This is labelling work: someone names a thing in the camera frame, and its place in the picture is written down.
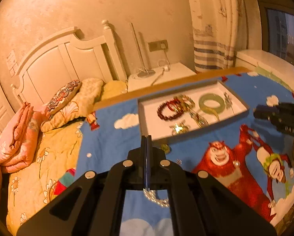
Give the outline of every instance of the metal screw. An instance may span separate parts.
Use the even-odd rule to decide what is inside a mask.
[[[125,160],[123,161],[123,166],[124,167],[130,167],[133,165],[133,162],[131,160]]]
[[[162,167],[167,167],[170,165],[170,161],[169,160],[162,160],[162,161],[160,161],[160,165]]]
[[[96,174],[95,174],[94,171],[87,171],[87,172],[85,173],[85,178],[87,178],[87,179],[91,179],[91,178],[94,178],[95,175],[96,175]]]
[[[201,170],[197,173],[197,175],[201,178],[207,178],[208,177],[208,173],[205,170]]]

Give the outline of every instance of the curtain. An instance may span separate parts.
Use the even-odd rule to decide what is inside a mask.
[[[189,0],[194,35],[195,69],[233,66],[243,0]]]

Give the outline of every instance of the wooden plank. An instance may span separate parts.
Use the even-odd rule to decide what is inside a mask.
[[[64,43],[60,44],[58,46],[58,50],[63,58],[63,62],[67,68],[68,74],[70,75],[70,77],[74,80],[74,79],[78,79],[78,76],[76,74],[76,71],[74,69],[73,63],[70,60],[68,51],[66,49],[66,46]]]
[[[104,81],[105,82],[112,81],[113,78],[111,75],[111,71],[110,71],[108,62],[107,62],[106,57],[104,55],[104,52],[102,50],[102,46],[98,45],[98,46],[93,47],[93,51],[94,51],[94,54],[96,55],[96,58],[98,60],[101,72],[104,77]]]
[[[121,103],[121,102],[130,100],[133,98],[139,98],[141,96],[149,95],[151,93],[155,93],[158,91],[167,90],[167,89],[170,89],[173,87],[179,87],[179,86],[182,86],[187,83],[194,83],[194,82],[198,82],[201,80],[207,80],[207,79],[211,79],[211,78],[221,77],[224,75],[243,74],[243,73],[247,73],[249,71],[250,70],[248,70],[245,67],[232,67],[232,68],[223,69],[223,70],[211,70],[208,72],[200,73],[197,75],[192,75],[192,76],[177,79],[174,81],[164,82],[164,83],[157,84],[154,86],[150,86],[150,87],[146,87],[143,89],[128,92],[128,93],[125,93],[125,94],[122,94],[122,95],[119,95],[119,96],[116,96],[116,97],[113,97],[110,99],[105,99],[105,100],[99,101],[94,104],[94,111],[108,107],[108,106],[115,105],[117,103]]]

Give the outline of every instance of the wall outlet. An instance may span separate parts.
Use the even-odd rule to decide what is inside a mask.
[[[168,49],[168,41],[161,40],[156,42],[148,42],[148,47],[150,52],[160,51],[160,50],[167,50]]]

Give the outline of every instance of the pillow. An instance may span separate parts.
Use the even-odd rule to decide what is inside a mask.
[[[73,80],[61,87],[47,104],[47,112],[50,114],[57,113],[76,95],[80,87],[81,82],[79,80]]]
[[[123,81],[110,81],[103,86],[101,100],[109,99],[127,92],[127,85]]]
[[[41,124],[41,131],[48,132],[57,129],[75,118],[86,117],[89,113],[92,113],[93,105],[101,94],[102,85],[103,81],[101,79],[90,78],[83,80],[79,92],[50,120]]]

